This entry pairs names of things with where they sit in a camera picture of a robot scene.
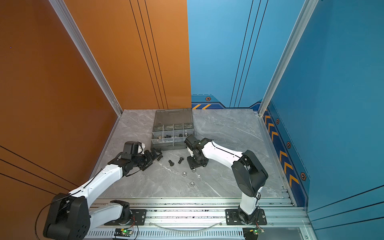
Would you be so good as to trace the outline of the aluminium right table edge rail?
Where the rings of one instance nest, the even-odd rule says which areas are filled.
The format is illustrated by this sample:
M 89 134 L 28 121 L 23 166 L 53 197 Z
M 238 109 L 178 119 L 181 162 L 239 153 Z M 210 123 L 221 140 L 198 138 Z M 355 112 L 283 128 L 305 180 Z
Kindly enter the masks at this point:
M 272 179 L 272 176 L 276 177 L 278 179 L 279 186 L 281 187 L 281 189 L 286 190 L 287 193 L 289 194 L 293 207 L 297 207 L 298 206 L 297 201 L 294 197 L 294 194 L 293 194 L 291 187 L 288 183 L 286 175 L 283 171 L 280 159 L 276 153 L 276 150 L 275 150 L 274 144 L 270 138 L 268 129 L 266 128 L 266 125 L 265 125 L 262 117 L 260 117 L 258 114 L 256 114 L 256 118 L 257 118 L 257 121 L 258 121 L 258 124 L 260 127 L 262 139 L 265 142 L 266 151 L 267 151 L 268 156 L 269 156 L 268 160 L 269 160 L 269 162 L 271 162 L 272 168 L 274 169 L 273 173 L 269 172 L 268 181 L 270 181 Z

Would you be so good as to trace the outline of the aluminium front rail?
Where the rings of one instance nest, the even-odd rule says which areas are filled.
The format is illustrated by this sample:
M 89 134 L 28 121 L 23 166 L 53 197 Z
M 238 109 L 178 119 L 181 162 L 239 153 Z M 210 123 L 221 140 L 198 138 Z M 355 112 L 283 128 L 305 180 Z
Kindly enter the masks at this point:
M 266 226 L 226 223 L 226 209 L 237 209 L 239 198 L 138 198 L 126 199 L 131 210 L 145 209 L 144 226 L 99 226 L 90 230 L 86 240 L 244 240 L 243 228 L 263 228 L 258 240 L 315 240 L 307 213 L 293 207 L 287 193 L 263 197 L 258 201 L 265 211 Z M 131 229 L 130 238 L 113 238 L 115 229 Z

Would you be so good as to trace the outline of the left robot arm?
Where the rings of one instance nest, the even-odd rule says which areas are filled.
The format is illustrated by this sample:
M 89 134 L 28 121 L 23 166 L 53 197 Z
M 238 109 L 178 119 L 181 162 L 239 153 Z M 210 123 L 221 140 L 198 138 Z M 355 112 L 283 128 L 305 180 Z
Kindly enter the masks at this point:
M 112 200 L 93 210 L 91 206 L 115 182 L 132 176 L 132 169 L 145 171 L 161 157 L 160 150 L 147 150 L 140 142 L 125 142 L 123 151 L 94 177 L 69 193 L 59 193 L 52 199 L 47 205 L 49 211 L 43 236 L 53 240 L 82 240 L 90 230 L 109 222 L 137 228 L 136 217 L 128 202 Z

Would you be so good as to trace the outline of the circuit board right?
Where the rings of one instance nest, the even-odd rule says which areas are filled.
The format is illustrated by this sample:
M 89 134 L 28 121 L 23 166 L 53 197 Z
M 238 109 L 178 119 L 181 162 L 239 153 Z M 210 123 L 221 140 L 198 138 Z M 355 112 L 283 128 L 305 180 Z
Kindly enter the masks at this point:
M 243 228 L 243 236 L 245 240 L 257 240 L 261 234 L 264 234 L 263 228 Z

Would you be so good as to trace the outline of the aluminium corner post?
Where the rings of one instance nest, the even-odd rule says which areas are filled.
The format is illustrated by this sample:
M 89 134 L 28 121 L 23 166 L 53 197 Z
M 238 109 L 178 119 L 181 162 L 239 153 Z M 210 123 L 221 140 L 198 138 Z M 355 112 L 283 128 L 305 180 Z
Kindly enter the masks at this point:
M 65 27 L 73 43 L 75 44 L 76 48 L 78 49 L 79 53 L 81 54 L 89 70 L 93 74 L 95 80 L 99 84 L 101 90 L 105 94 L 111 107 L 120 118 L 123 114 L 123 109 L 119 104 L 115 94 L 113 93 L 112 88 L 110 87 L 73 16 L 71 15 L 66 3 L 63 0 L 49 0 L 49 2 L 59 17 L 61 23 Z
M 297 45 L 313 15 L 313 12 L 318 4 L 319 0 L 306 0 L 304 1 L 303 7 L 299 13 L 299 16 L 292 29 L 290 37 L 275 69 L 275 72 L 271 78 L 271 81 L 267 87 L 260 108 L 258 110 L 258 116 L 262 117 L 272 100 L 272 97 L 286 71 L 286 68 L 297 48 Z

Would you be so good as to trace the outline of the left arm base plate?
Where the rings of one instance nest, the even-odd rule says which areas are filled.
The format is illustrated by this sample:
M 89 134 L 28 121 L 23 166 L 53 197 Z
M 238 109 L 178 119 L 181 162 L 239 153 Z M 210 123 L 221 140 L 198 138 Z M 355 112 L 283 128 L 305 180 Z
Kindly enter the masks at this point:
M 105 223 L 105 226 L 144 226 L 147 216 L 147 210 L 145 209 L 133 209 L 131 210 L 131 217 L 128 220 L 114 220 Z

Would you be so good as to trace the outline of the green circuit board left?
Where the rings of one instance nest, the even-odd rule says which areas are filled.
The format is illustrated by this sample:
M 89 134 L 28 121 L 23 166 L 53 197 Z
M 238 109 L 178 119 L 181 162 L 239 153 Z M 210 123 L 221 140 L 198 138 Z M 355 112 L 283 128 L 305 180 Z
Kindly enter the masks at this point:
M 134 231 L 131 229 L 115 229 L 113 238 L 130 238 L 134 235 Z

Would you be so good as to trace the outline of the grey plastic organizer box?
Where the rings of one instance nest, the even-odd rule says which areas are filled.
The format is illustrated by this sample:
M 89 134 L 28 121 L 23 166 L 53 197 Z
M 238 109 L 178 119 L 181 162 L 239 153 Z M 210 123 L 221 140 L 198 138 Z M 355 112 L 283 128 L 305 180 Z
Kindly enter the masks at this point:
M 185 149 L 185 140 L 194 131 L 192 109 L 157 110 L 151 147 L 161 151 Z

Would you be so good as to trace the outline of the aluminium left corner post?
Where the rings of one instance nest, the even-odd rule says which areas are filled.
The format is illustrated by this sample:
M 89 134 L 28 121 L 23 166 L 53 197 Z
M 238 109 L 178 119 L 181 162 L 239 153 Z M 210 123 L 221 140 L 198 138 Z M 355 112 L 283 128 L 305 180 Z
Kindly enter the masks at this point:
M 123 109 L 119 104 L 115 94 L 113 93 L 112 88 L 110 87 L 73 16 L 71 15 L 66 3 L 63 0 L 49 0 L 49 2 L 59 17 L 61 23 L 65 27 L 73 43 L 75 44 L 76 48 L 78 49 L 79 53 L 81 54 L 89 70 L 93 74 L 95 80 L 99 84 L 101 90 L 105 94 L 111 107 L 120 118 L 123 114 Z

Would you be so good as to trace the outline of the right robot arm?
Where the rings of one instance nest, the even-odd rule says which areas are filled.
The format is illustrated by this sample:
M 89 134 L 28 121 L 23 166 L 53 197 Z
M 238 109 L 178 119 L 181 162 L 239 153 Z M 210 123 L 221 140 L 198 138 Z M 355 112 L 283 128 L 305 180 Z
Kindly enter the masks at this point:
M 198 140 L 194 135 L 188 136 L 185 144 L 190 153 L 187 161 L 191 169 L 206 167 L 213 160 L 233 171 L 237 186 L 242 191 L 238 218 L 244 225 L 257 224 L 261 213 L 258 201 L 269 175 L 254 152 L 230 150 L 211 139 Z

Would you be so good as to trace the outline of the aluminium right corner post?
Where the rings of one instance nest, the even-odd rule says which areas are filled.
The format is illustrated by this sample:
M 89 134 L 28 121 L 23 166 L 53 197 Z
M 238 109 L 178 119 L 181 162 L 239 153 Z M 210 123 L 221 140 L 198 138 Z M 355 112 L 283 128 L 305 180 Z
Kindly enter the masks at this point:
M 272 100 L 272 97 L 286 71 L 286 68 L 297 48 L 297 45 L 313 15 L 313 12 L 318 4 L 319 0 L 306 0 L 304 1 L 303 7 L 299 13 L 299 16 L 292 29 L 290 37 L 275 69 L 275 72 L 271 78 L 271 81 L 267 87 L 260 108 L 258 110 L 258 116 L 262 117 Z

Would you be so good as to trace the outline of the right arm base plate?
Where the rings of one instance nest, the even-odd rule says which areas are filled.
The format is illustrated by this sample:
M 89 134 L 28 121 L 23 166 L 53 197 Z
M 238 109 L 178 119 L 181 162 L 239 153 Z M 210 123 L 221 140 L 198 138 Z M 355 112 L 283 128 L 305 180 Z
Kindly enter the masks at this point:
M 226 214 L 226 223 L 229 226 L 234 226 L 234 225 L 266 226 L 268 224 L 265 211 L 260 208 L 256 208 L 254 212 L 250 215 L 247 215 L 240 208 L 226 209 L 225 214 Z

